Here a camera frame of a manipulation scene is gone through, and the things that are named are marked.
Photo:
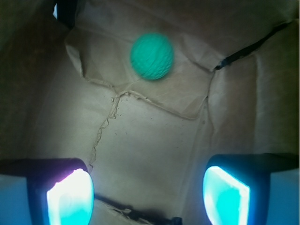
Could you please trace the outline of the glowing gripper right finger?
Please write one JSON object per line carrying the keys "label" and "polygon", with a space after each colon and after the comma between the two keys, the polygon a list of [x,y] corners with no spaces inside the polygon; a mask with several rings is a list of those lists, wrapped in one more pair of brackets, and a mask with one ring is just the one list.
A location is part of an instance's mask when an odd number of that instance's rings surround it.
{"label": "glowing gripper right finger", "polygon": [[298,225],[300,159],[292,153],[217,154],[202,195],[213,225]]}

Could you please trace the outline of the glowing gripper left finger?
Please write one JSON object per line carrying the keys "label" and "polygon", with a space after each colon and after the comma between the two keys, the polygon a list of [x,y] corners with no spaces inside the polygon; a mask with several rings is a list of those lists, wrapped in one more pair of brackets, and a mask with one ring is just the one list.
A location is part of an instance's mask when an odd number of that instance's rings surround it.
{"label": "glowing gripper left finger", "polygon": [[2,159],[2,225],[87,225],[94,186],[79,158]]}

